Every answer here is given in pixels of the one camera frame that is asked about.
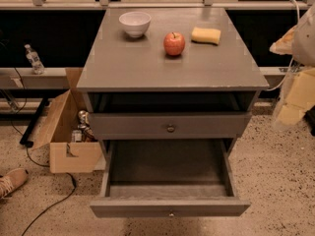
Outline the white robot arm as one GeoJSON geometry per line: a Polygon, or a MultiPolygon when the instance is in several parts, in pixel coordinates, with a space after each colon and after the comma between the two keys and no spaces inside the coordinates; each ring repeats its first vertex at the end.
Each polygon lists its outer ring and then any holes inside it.
{"type": "Polygon", "coordinates": [[[274,42],[270,51],[291,55],[301,66],[292,67],[284,76],[280,101],[273,113],[273,127],[285,130],[302,120],[315,106],[315,5],[312,5],[297,24],[274,42]]]}

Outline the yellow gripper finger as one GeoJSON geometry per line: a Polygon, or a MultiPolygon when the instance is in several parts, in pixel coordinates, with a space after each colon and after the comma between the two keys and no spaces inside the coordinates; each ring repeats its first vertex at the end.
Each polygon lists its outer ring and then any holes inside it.
{"type": "Polygon", "coordinates": [[[302,120],[315,106],[315,70],[289,73],[285,78],[280,100],[273,113],[272,127],[288,129],[302,120]]]}
{"type": "Polygon", "coordinates": [[[270,51],[279,55],[291,55],[292,43],[296,27],[289,29],[280,39],[270,46],[270,51]]]}

